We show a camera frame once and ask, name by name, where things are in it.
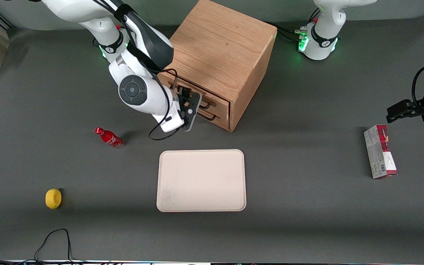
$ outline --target gray mat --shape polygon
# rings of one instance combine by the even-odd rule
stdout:
[[[198,119],[154,142],[154,119],[119,100],[89,32],[11,31],[0,72],[0,259],[30,258],[63,227],[80,259],[424,264],[424,124],[389,125],[399,176],[382,181],[370,176],[362,134],[409,98],[424,17],[351,21],[342,35],[322,62],[278,37],[234,133]],[[424,74],[418,85],[421,95]],[[126,146],[106,146],[97,126]],[[241,149],[246,209],[160,213],[158,158],[178,149]],[[58,210],[44,205],[50,188],[64,189]],[[62,233],[40,258],[66,258]]]

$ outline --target wooden drawer cabinet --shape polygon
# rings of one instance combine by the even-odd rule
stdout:
[[[158,75],[161,83],[164,85],[171,87],[174,82],[174,76],[172,74],[161,74]],[[200,87],[191,84],[181,78],[178,78],[178,82],[176,87],[173,89],[174,91],[178,91],[178,87],[183,86],[186,88],[190,88],[194,92],[198,92],[202,95],[201,108],[198,113],[204,119],[209,120],[215,125],[219,127],[229,130],[229,102],[221,99]]]
[[[199,114],[233,131],[266,74],[276,28],[210,0],[199,0],[174,35],[178,85],[202,94]],[[174,76],[158,75],[170,87]]]

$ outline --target cardboard box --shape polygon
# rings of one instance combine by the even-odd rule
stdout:
[[[397,168],[389,148],[387,125],[375,125],[364,132],[364,138],[372,178],[380,180],[397,175]]]

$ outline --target plastic tray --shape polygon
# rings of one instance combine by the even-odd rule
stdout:
[[[165,151],[160,155],[158,210],[222,212],[241,211],[245,206],[242,151]]]

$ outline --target coca-cola bottle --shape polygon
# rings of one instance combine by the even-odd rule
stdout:
[[[101,127],[96,128],[96,134],[101,136],[101,140],[106,144],[114,147],[115,149],[121,149],[123,147],[123,141],[117,137],[112,131],[106,131]]]

